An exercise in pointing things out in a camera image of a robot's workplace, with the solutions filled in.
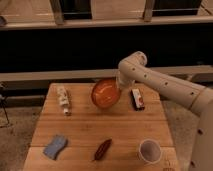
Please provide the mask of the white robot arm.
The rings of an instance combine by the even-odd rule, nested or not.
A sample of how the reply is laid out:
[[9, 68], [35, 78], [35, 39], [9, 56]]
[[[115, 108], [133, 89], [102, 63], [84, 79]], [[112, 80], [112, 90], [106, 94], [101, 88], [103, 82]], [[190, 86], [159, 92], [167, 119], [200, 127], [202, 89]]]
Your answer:
[[141, 82], [199, 117], [188, 171], [213, 171], [213, 89], [146, 67], [147, 57], [136, 51], [118, 64], [120, 89]]

